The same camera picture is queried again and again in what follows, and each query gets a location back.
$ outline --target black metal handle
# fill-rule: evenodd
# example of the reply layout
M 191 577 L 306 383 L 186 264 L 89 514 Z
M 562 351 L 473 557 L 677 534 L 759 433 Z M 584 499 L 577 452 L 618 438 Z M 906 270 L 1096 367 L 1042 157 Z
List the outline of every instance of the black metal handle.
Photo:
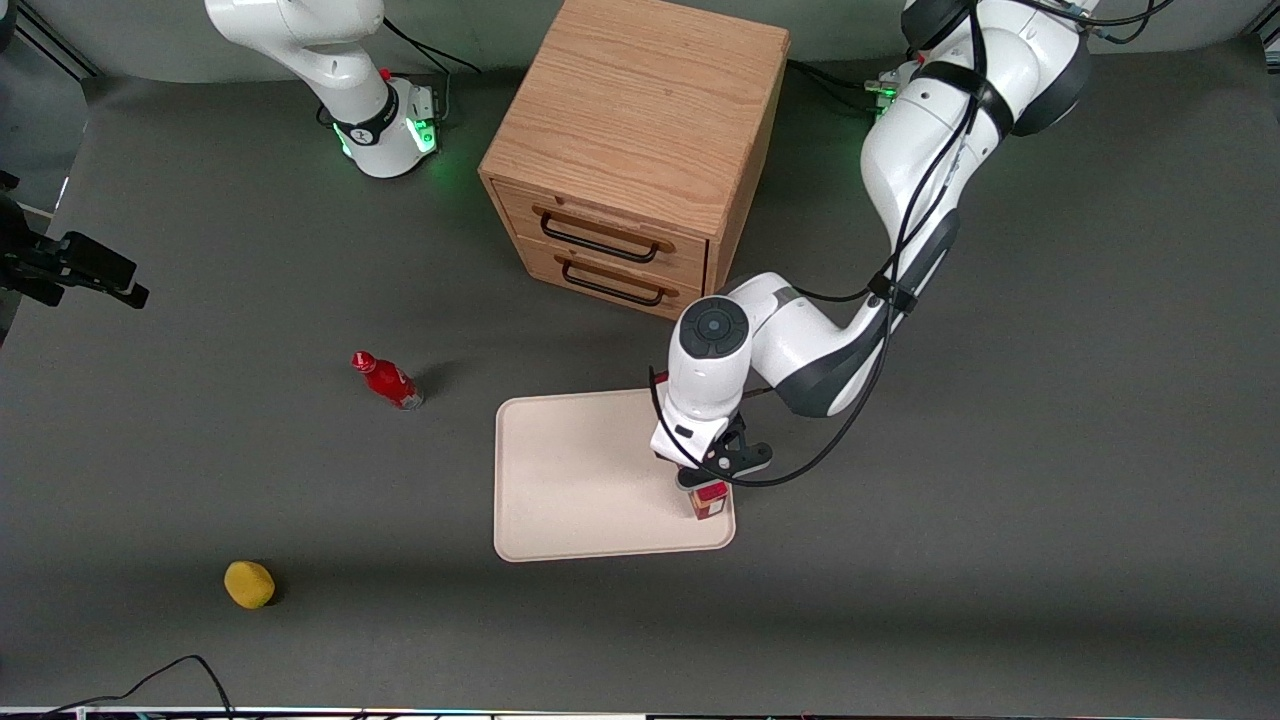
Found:
M 582 278 L 575 278 L 573 275 L 568 274 L 568 270 L 570 268 L 573 266 L 573 263 L 571 260 L 561 260 L 561 263 L 564 264 L 564 266 L 561 269 L 561 275 L 564 277 L 564 282 L 567 282 L 568 284 L 576 284 L 579 287 L 594 290 L 595 292 L 603 292 L 604 295 L 608 295 L 611 297 L 617 297 L 618 300 L 626 300 L 627 302 L 635 302 L 636 305 L 643 305 L 645 307 L 657 307 L 658 305 L 662 304 L 662 299 L 666 295 L 666 291 L 659 287 L 657 297 L 640 297 L 639 295 L 631 295 L 630 292 L 613 290 L 612 287 L 603 286 L 600 283 L 584 281 Z
M 585 247 L 588 250 L 595 250 L 596 252 L 604 252 L 605 255 L 612 255 L 614 258 L 621 258 L 623 260 L 630 260 L 632 263 L 653 263 L 653 259 L 658 256 L 658 243 L 654 242 L 649 246 L 649 252 L 640 255 L 637 252 L 627 252 L 626 250 L 618 250 L 617 247 L 609 247 L 608 245 L 600 245 L 599 242 L 586 240 L 585 237 L 577 237 L 576 234 L 568 234 L 567 232 L 561 232 L 547 227 L 547 223 L 552 222 L 550 213 L 543 213 L 543 234 L 554 240 L 562 240 L 571 245 L 579 247 Z

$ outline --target power cord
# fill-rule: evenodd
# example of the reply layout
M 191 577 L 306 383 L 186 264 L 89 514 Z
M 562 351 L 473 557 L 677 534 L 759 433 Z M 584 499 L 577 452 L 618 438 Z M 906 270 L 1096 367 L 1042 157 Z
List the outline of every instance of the power cord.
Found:
M 467 68 L 475 70 L 476 74 L 481 73 L 480 68 L 477 68 L 472 63 L 463 60 L 462 58 L 458 58 L 457 55 L 451 55 L 444 50 L 440 50 L 439 47 L 431 47 L 430 45 L 420 40 L 410 37 L 408 33 L 396 27 L 396 23 L 390 22 L 387 18 L 383 18 L 383 24 L 387 26 L 387 29 L 392 31 L 392 33 L 396 37 L 399 37 L 404 42 L 408 42 L 410 46 L 413 47 L 413 50 L 417 50 L 424 58 L 430 60 L 431 64 L 434 64 L 436 68 L 440 69 L 442 73 L 444 73 L 444 110 L 440 113 L 439 120 L 444 122 L 449 119 L 449 113 L 453 110 L 453 72 L 449 70 L 449 68 L 447 68 L 444 63 L 442 63 L 436 58 L 436 55 L 439 55 L 440 58 L 453 60 L 460 65 L 466 65 Z
M 392 31 L 397 37 L 399 37 L 404 42 L 408 42 L 410 45 L 412 45 L 413 47 L 417 47 L 419 50 L 421 50 L 424 53 L 434 53 L 434 54 L 436 54 L 436 55 L 439 55 L 442 58 L 447 58 L 449 60 L 453 60 L 454 63 L 457 63 L 460 65 L 466 65 L 467 68 L 471 68 L 472 70 L 476 72 L 476 74 L 481 73 L 480 68 L 477 68 L 472 63 L 468 63 L 468 61 L 463 60 L 462 58 L 458 58 L 457 55 L 449 55 L 448 53 L 445 53 L 444 50 L 440 50 L 439 47 L 431 47 L 430 45 L 420 41 L 420 40 L 415 40 L 415 38 L 410 37 L 408 35 L 404 33 L 404 31 L 402 31 L 401 28 L 396 27 L 396 23 L 390 22 L 387 18 L 383 18 L 383 24 L 387 26 L 387 29 Z
M 55 707 L 54 710 L 50 710 L 47 712 L 42 712 L 40 716 L 37 716 L 36 720 L 45 720 L 45 719 L 47 719 L 47 717 L 50 717 L 52 715 L 58 715 L 60 712 L 67 712 L 68 710 L 74 710 L 77 707 L 82 707 L 82 706 L 86 706 L 86 705 L 99 705 L 99 703 L 104 703 L 104 702 L 118 702 L 118 701 L 122 701 L 122 700 L 129 697 L 131 694 L 138 692 L 138 689 L 142 685 L 147 684 L 156 675 L 164 674 L 169 669 L 174 667 L 175 665 L 182 664 L 186 660 L 195 660 L 196 662 L 200 664 L 201 667 L 205 669 L 205 674 L 209 675 L 209 679 L 214 682 L 214 688 L 218 691 L 218 700 L 223 703 L 223 710 L 225 710 L 227 711 L 227 716 L 230 717 L 236 712 L 236 708 L 232 706 L 232 701 L 227 698 L 227 691 L 223 689 L 223 683 L 218 679 L 218 675 L 214 673 L 214 669 L 210 667 L 209 662 L 206 662 L 205 659 L 201 657 L 201 656 L 198 656 L 198 655 L 183 655 L 178 660 L 174 660 L 173 662 L 165 665 L 164 667 L 150 673 L 147 676 L 145 676 L 141 680 L 138 680 L 137 683 L 134 683 L 134 685 L 132 688 L 129 688 L 128 691 L 125 691 L 124 694 L 102 694 L 102 696 L 97 696 L 97 697 L 90 697 L 90 698 L 84 698 L 84 700 L 78 700 L 76 702 L 69 702 L 69 703 L 67 703 L 67 705 L 64 705 L 61 707 Z
M 812 300 L 822 300 L 823 302 L 854 302 L 855 300 L 861 300 L 867 297 L 872 292 L 870 288 L 864 287 L 863 290 L 859 290 L 852 295 L 823 295 L 820 292 L 814 292 L 812 290 L 803 288 L 797 284 L 792 284 L 791 287 L 805 297 L 809 297 Z
M 1142 33 L 1147 32 L 1147 26 L 1151 23 L 1151 18 L 1156 14 L 1155 10 L 1156 10 L 1156 0 L 1147 0 L 1147 12 L 1151 13 L 1151 15 L 1142 18 L 1142 23 L 1138 24 L 1138 29 L 1133 31 L 1132 35 L 1126 35 L 1125 37 L 1116 37 L 1110 32 L 1107 32 L 1106 28 L 1101 27 L 1094 28 L 1093 35 L 1097 35 L 1098 37 L 1106 40 L 1112 45 L 1129 45 L 1134 40 L 1138 40 L 1142 36 Z
M 476 67 L 474 63 L 468 63 L 467 60 L 463 60 L 462 58 L 458 58 L 457 55 L 451 55 L 449 53 L 445 53 L 444 50 L 440 50 L 439 47 L 433 47 L 433 46 L 430 46 L 430 45 L 420 41 L 420 40 L 410 37 L 404 31 L 402 31 L 401 28 L 396 27 L 396 23 L 390 22 L 387 18 L 383 18 L 383 24 L 387 26 L 387 29 L 392 31 L 392 33 L 396 35 L 396 37 L 399 37 L 401 40 L 403 40 L 413 50 L 417 50 L 417 53 L 420 55 L 422 55 L 424 58 L 426 58 L 428 60 L 430 60 L 431 64 L 435 65 L 440 70 L 442 74 L 444 74 L 444 110 L 442 110 L 438 114 L 436 119 L 439 122 L 444 122 L 444 120 L 449 119 L 449 111 L 453 109 L 453 70 L 451 70 L 444 63 L 442 63 L 440 59 L 436 58 L 436 55 L 439 55 L 440 58 L 445 58 L 448 60 L 453 60 L 454 63 L 457 63 L 460 65 L 465 65 L 465 67 L 475 70 L 476 74 L 483 74 L 483 70 L 479 67 Z M 393 77 L 407 77 L 404 73 L 392 73 L 392 76 Z M 330 127 L 333 124 L 333 118 L 332 117 L 326 117 L 326 115 L 328 115 L 328 110 L 325 109 L 324 102 L 321 102 L 320 106 L 316 108 L 316 123 L 320 124 L 320 126 L 324 126 L 324 127 Z
M 792 69 L 792 70 L 796 70 L 800 74 L 803 74 L 804 77 L 806 77 L 810 81 L 813 81 L 813 83 L 818 87 L 818 90 L 822 90 L 828 96 L 831 96 L 832 100 L 835 100 L 836 102 L 840 102 L 845 108 L 849 108 L 849 109 L 852 109 L 852 110 L 858 110 L 859 113 L 867 113 L 867 111 L 870 110 L 869 106 L 867 106 L 867 105 L 859 105 L 859 104 L 849 100 L 847 97 L 840 95 L 838 92 L 836 92 L 835 90 L 832 90 L 831 87 L 827 86 L 827 83 L 831 83 L 831 85 L 835 85 L 837 87 L 844 87 L 844 88 L 850 88 L 850 90 L 851 88 L 861 90 L 863 88 L 861 85 L 855 83 L 852 81 L 838 78 L 838 77 L 836 77 L 836 76 L 833 76 L 833 74 L 831 74 L 831 73 L 828 73 L 826 70 L 822 70 L 819 68 L 815 68 L 815 67 L 813 67 L 813 65 L 810 65 L 808 63 L 801 63 L 800 60 L 790 60 L 788 59 L 787 60 L 787 68 Z
M 1148 5 L 1146 10 L 1138 13 L 1137 15 L 1129 15 L 1128 18 L 1108 18 L 1108 19 L 1087 18 L 1083 14 L 1080 14 L 1080 10 L 1076 8 L 1076 5 L 1070 5 L 1069 8 L 1055 8 L 1052 5 L 1046 5 L 1042 0 L 1012 0 L 1012 1 L 1018 3 L 1019 5 L 1027 5 L 1028 8 L 1034 8 L 1037 10 L 1041 10 L 1042 13 L 1062 18 L 1065 20 L 1071 20 L 1073 23 L 1079 26 L 1097 28 L 1097 27 L 1132 26 L 1133 23 L 1153 18 L 1165 8 L 1172 5 L 1175 0 L 1161 0 L 1158 5 Z
M 972 28 L 972 36 L 974 44 L 974 65 L 975 69 L 979 69 L 979 72 L 986 72 L 987 46 L 986 46 L 986 38 L 982 35 L 982 26 L 978 23 L 977 3 L 978 0 L 969 0 L 969 6 L 970 6 L 969 26 Z M 978 111 L 979 106 L 977 97 L 970 97 L 969 104 L 965 108 L 965 114 L 961 117 L 960 122 L 956 123 L 955 129 L 951 132 L 951 137 L 942 146 L 942 150 L 940 150 L 938 154 L 933 158 L 933 161 L 929 164 L 929 168 L 925 170 L 924 176 L 920 178 L 920 182 L 915 186 L 915 191 L 911 193 L 911 199 L 906 205 L 906 211 L 902 214 L 902 224 L 899 227 L 897 240 L 893 243 L 893 252 L 892 255 L 890 255 L 890 261 L 887 263 L 890 266 L 890 297 L 884 301 L 884 320 L 881 325 L 882 345 L 879 355 L 876 356 L 876 361 L 872 365 L 872 370 L 870 374 L 868 375 L 867 384 L 859 393 L 858 401 L 854 404 L 854 409 L 849 413 L 849 416 L 845 418 L 844 424 L 841 424 L 840 429 L 836 430 L 836 434 L 831 438 L 831 441 L 828 441 L 827 445 L 823 446 L 823 448 L 819 450 L 818 454 L 813 456 L 813 459 L 810 459 L 804 465 L 796 468 L 795 470 L 785 475 L 767 480 L 750 480 L 742 478 L 733 478 L 731 475 L 726 475 L 718 468 L 712 468 L 707 465 L 700 459 L 694 457 L 692 454 L 685 450 L 685 446 L 680 443 L 676 434 L 671 430 L 671 425 L 667 424 L 667 418 L 662 413 L 662 404 L 658 401 L 658 382 L 657 382 L 658 375 L 654 372 L 653 366 L 652 365 L 649 366 L 649 398 L 653 402 L 654 414 L 658 415 L 658 423 L 662 425 L 663 432 L 667 433 L 667 437 L 676 446 L 676 448 L 680 450 L 680 454 L 684 455 L 685 459 L 689 460 L 690 464 L 692 464 L 692 466 L 698 468 L 699 470 L 707 473 L 708 475 L 716 479 L 723 480 L 736 487 L 749 487 L 749 488 L 776 487 L 783 483 L 788 483 L 804 475 L 809 470 L 813 470 L 814 468 L 818 466 L 819 462 L 822 462 L 823 460 L 827 459 L 828 455 L 831 455 L 831 451 L 835 450 L 837 445 L 840 445 L 840 441 L 842 441 L 845 436 L 849 433 L 849 429 L 852 428 L 854 421 L 856 421 L 858 418 L 861 415 L 863 409 L 867 406 L 867 401 L 868 398 L 870 398 L 872 391 L 876 389 L 876 384 L 879 382 L 881 374 L 884 369 L 884 357 L 888 355 L 888 342 L 890 342 L 890 336 L 892 334 L 893 320 L 897 307 L 899 261 L 901 259 L 902 250 L 911 240 L 914 240 L 914 237 L 924 227 L 924 223 L 929 219 L 929 217 L 934 213 L 934 210 L 937 210 L 942 197 L 946 196 L 947 191 L 950 190 L 951 181 L 955 178 L 955 170 L 960 164 L 960 158 L 963 156 L 961 154 L 964 149 L 963 143 L 955 154 L 952 165 L 947 172 L 946 181 L 943 182 L 937 199 L 933 201 L 929 209 L 925 210 L 925 214 L 915 224 L 915 228 L 911 229 L 911 232 L 908 232 L 908 228 L 910 227 L 911 222 L 911 215 L 915 211 L 915 205 L 919 202 L 920 195 L 924 193 L 924 188 L 928 186 L 929 178 L 932 178 L 933 173 L 937 172 L 937 169 L 942 165 L 942 161 L 951 152 L 951 149 L 955 147 L 957 142 L 961 142 L 963 138 L 968 137 L 973 132 L 974 123 L 977 123 L 978 120 Z

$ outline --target black clamp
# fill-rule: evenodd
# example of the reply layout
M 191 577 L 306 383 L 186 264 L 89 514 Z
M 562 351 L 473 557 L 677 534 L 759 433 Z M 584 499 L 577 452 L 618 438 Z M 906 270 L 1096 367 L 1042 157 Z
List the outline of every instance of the black clamp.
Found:
M 991 85 L 987 77 L 978 74 L 977 70 L 938 60 L 916 70 L 915 77 L 945 82 L 977 100 L 978 108 L 987 113 L 991 122 L 996 123 L 1000 140 L 1009 137 L 1009 133 L 1012 132 L 1015 119 L 1014 111 L 1009 109 L 1009 102 L 1005 102 L 1005 97 L 1000 95 L 996 86 Z
M 390 85 L 387 85 L 387 104 L 380 113 L 362 123 L 344 123 L 334 118 L 333 124 L 360 146 L 378 145 L 383 131 L 389 128 L 399 114 L 399 94 Z
M 867 290 L 876 297 L 892 305 L 895 310 L 904 315 L 910 315 L 911 310 L 915 310 L 915 304 L 920 300 L 901 284 L 897 286 L 897 292 L 893 292 L 893 283 L 879 273 L 876 273 L 872 277 L 872 282 L 867 283 Z
M 684 436 L 680 430 L 681 428 L 677 425 L 676 433 Z M 724 428 L 721 437 L 707 448 L 707 455 L 703 457 L 703 462 L 708 468 L 714 468 L 716 473 L 708 473 L 701 468 L 696 470 L 692 468 L 681 468 L 676 474 L 676 486 L 682 491 L 692 492 L 722 482 L 721 475 L 739 478 L 748 473 L 763 470 L 772 461 L 773 448 L 767 443 L 748 445 L 746 420 L 742 419 L 741 413 L 737 413 L 730 420 L 728 427 Z
M 141 309 L 151 293 L 133 282 L 137 269 L 133 260 L 78 232 L 59 241 L 32 231 L 22 208 L 0 193 L 0 288 L 55 307 L 64 288 L 87 287 Z

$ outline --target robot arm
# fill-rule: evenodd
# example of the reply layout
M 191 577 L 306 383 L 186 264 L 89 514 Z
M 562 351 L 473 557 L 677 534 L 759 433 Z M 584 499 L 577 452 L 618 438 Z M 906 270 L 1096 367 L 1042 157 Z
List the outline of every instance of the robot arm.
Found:
M 1084 5 L 1092 9 L 1096 3 Z M 983 0 L 978 5 L 987 58 L 983 77 L 973 70 L 966 8 L 965 0 L 908 3 L 904 31 L 923 50 L 923 65 L 863 146 L 863 181 L 888 231 L 891 251 L 924 179 L 910 218 L 915 232 L 899 256 L 897 292 L 886 263 L 842 328 L 776 273 L 690 305 L 671 341 L 663 421 L 650 441 L 657 454 L 685 468 L 695 468 L 690 456 L 703 462 L 717 452 L 723 456 L 722 433 L 737 419 L 742 383 L 753 368 L 797 415 L 826 418 L 849 407 L 868 389 L 886 332 L 910 314 L 951 249 L 965 183 L 1007 135 L 1038 132 L 1074 106 L 1089 55 L 1073 23 L 1012 0 Z M 979 106 L 972 133 L 929 174 L 934 158 L 965 122 L 970 97 Z M 928 208 L 934 210 L 925 215 Z M 721 469 L 732 475 L 758 468 L 722 464 Z
M 334 120 L 366 174 L 396 177 L 435 150 L 428 88 L 383 79 L 358 40 L 383 24 L 383 0 L 205 0 L 227 40 L 293 70 Z

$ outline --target yellow sponge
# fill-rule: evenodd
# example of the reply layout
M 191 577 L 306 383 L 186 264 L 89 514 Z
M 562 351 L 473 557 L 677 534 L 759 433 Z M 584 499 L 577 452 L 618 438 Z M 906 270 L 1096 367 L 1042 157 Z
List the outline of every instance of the yellow sponge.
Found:
M 271 574 L 266 568 L 248 560 L 237 560 L 228 565 L 223 584 L 236 605 L 246 610 L 262 607 L 275 594 L 275 580 L 271 579 Z

